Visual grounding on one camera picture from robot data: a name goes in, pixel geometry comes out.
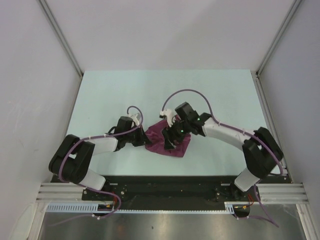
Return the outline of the purple cloth napkin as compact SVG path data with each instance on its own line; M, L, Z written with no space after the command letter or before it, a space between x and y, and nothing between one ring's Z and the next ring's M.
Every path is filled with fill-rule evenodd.
M191 141L191 134L188 133L182 143L179 143L173 149L165 149L165 139L162 130L168 126L167 120L162 119L159 122L151 125L146 131L145 135L150 140L150 144L145 145L145 149L163 156L183 158L189 143Z

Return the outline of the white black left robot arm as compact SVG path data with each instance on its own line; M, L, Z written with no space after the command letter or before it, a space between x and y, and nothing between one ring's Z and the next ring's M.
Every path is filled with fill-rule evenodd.
M137 113L121 116L116 126L100 136L80 139L73 134L67 135L49 162L49 171L62 181L93 189L93 194L100 200L107 199L111 188L105 184L105 177L89 169L92 156L117 152L126 144L134 147L149 144L142 122L142 115Z

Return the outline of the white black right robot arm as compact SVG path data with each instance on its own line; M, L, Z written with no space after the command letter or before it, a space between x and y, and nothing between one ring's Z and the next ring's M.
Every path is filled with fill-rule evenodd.
M161 131L165 150L175 149L188 134L194 134L221 140L243 152L246 167L229 188L237 201L247 197L249 189L267 177L284 156L268 129L237 130L215 121L209 113L198 114L187 102L175 110L163 109L159 116L167 121L167 126Z

